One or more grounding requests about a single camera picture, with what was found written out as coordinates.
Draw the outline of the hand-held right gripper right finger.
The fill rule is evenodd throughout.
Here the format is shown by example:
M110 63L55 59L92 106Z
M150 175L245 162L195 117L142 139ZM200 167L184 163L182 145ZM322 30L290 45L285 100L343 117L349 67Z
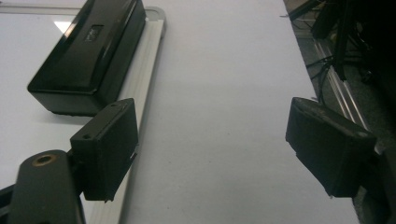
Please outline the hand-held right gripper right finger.
M330 196L353 197L359 172L374 153L376 137L330 108L294 97L286 141Z

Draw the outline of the white whiteboard with metal frame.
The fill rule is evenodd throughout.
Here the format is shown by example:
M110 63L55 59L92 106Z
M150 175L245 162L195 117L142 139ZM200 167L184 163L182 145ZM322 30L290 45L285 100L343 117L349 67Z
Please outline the white whiteboard with metal frame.
M0 0L0 189L17 179L20 164L49 149L69 148L68 138L90 118L52 114L28 93L27 85L77 15L82 2ZM165 14L145 7L147 18L120 99L135 99L139 131L165 33ZM87 202L89 224L121 224L128 171L113 202Z

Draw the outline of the metal floor rail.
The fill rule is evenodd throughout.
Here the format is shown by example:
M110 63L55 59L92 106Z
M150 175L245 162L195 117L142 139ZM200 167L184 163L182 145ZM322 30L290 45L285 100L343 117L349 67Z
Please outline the metal floor rail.
M322 103L325 103L322 87L324 82L327 81L330 84L332 93L335 96L342 114L347 119L350 119L364 129L369 130L367 121L359 109L349 83L346 80L342 80L335 71L335 57L332 55L330 47L324 40L314 39L313 44L319 59L314 63L310 63L307 68L311 68L314 65L321 65L320 70L310 78L311 80L314 80L315 78L318 79L318 99Z

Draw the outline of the black whiteboard eraser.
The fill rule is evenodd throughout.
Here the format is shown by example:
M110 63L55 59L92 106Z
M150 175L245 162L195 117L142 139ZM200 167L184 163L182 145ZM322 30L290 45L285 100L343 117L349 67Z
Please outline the black whiteboard eraser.
M142 0L87 0L27 90L52 113L96 115L118 99L145 24Z

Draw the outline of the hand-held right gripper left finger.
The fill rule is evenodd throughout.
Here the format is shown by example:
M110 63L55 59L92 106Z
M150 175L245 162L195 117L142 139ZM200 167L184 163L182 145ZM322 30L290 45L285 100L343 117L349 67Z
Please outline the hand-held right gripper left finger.
M71 139L72 158L82 166L88 201L113 201L138 145L134 99L106 106Z

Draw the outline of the black metal stand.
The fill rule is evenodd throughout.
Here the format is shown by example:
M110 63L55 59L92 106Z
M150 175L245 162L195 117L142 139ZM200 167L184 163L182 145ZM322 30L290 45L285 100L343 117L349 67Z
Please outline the black metal stand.
M347 41L352 38L375 77L396 83L396 0L307 0L289 18L294 21L318 5L323 9L311 32L321 39L336 30L332 66L339 78L346 78Z

